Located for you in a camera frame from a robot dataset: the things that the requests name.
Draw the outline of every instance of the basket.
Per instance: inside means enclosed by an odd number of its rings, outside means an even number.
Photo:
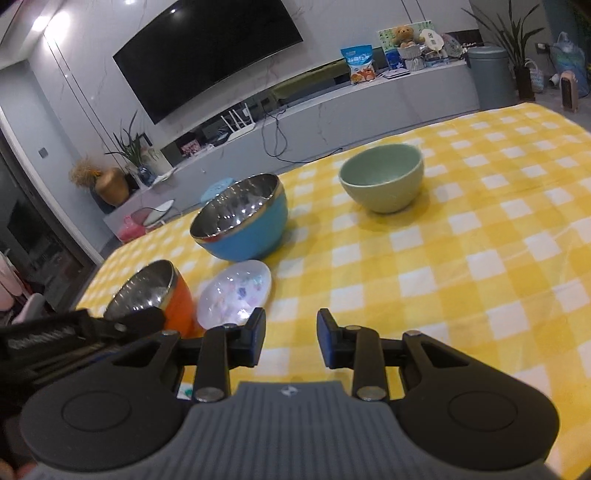
[[[542,93],[544,91],[544,73],[538,68],[536,62],[532,59],[525,59],[525,67],[530,70],[531,87],[534,93]]]
[[[411,72],[418,72],[425,68],[425,60],[422,57],[417,57],[416,59],[411,60],[404,60],[404,64],[406,65],[407,70]]]
[[[409,47],[398,48],[398,53],[404,60],[412,60],[421,56],[421,47],[410,45]]]

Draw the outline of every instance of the television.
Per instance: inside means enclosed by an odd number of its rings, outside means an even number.
[[[179,0],[113,59],[156,124],[232,73],[301,41],[281,0]]]
[[[17,0],[0,0],[0,15],[2,15],[12,4],[15,4]]]

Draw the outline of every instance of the electric outlet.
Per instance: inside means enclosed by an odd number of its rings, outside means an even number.
[[[548,45],[547,43],[537,43],[535,44],[535,50],[538,53],[547,53],[548,55],[550,54],[550,45]]]

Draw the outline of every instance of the blue bag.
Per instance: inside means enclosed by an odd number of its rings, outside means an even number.
[[[587,70],[585,68],[585,52],[569,40],[569,35],[562,32],[558,41],[552,45],[552,58],[558,70],[558,74],[566,71],[574,73],[577,80],[579,98],[589,94],[589,82],[587,82]]]
[[[371,45],[343,48],[341,54],[351,69],[351,82],[361,83],[376,78],[373,62],[374,50]]]

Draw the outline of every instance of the trash can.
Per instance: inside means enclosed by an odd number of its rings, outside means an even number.
[[[472,69],[481,110],[517,104],[513,78],[509,72],[509,55],[504,48],[470,48],[466,61]]]

